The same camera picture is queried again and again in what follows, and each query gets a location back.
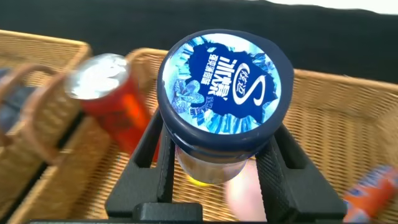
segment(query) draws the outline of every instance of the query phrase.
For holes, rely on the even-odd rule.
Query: black background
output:
[[[0,9],[0,29],[82,40],[94,54],[235,29],[275,42],[295,68],[398,83],[398,16],[243,0],[1,0]]]

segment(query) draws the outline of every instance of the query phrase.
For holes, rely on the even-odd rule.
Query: blue lid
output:
[[[209,162],[247,159],[282,124],[293,67],[269,40],[205,30],[174,45],[158,76],[159,109],[172,139]]]

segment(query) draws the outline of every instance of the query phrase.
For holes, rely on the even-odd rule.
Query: orange can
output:
[[[398,185],[398,171],[378,166],[344,196],[347,214],[344,222],[368,223],[392,198]]]
[[[80,100],[123,151],[134,152],[151,115],[123,56],[103,54],[87,60],[68,77],[66,92]]]

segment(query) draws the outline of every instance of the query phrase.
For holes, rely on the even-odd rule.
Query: black holder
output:
[[[157,145],[156,136],[160,135],[157,166],[150,168]],[[172,203],[174,149],[175,144],[163,127],[157,110],[108,197],[105,207],[109,220],[71,222],[202,222],[203,211],[199,203]],[[268,222],[342,222],[346,214],[343,201],[284,125],[275,132],[266,148],[256,155],[256,163]]]

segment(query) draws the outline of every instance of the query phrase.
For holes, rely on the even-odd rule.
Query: wicker basket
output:
[[[155,79],[167,52],[140,49],[127,58],[157,107]],[[295,71],[294,97],[284,123],[342,196],[378,164],[397,164],[398,85]],[[63,164],[48,168],[10,223],[29,218],[107,218],[104,202],[128,161],[96,123],[86,118],[63,150]],[[175,166],[174,201],[200,202],[205,220],[234,221],[223,186],[191,184]],[[398,222],[391,200],[378,217]]]
[[[0,133],[0,220],[43,160],[56,161],[58,152],[51,146],[79,111],[78,103],[60,91],[59,78],[52,76],[75,67],[89,54],[90,47],[83,42],[0,30],[0,68],[12,69],[0,81],[0,99],[20,84],[42,86],[27,102],[43,101],[43,95],[49,96],[40,106],[25,106],[21,110],[22,122],[6,134]],[[32,113],[37,113],[35,119],[31,119]]]

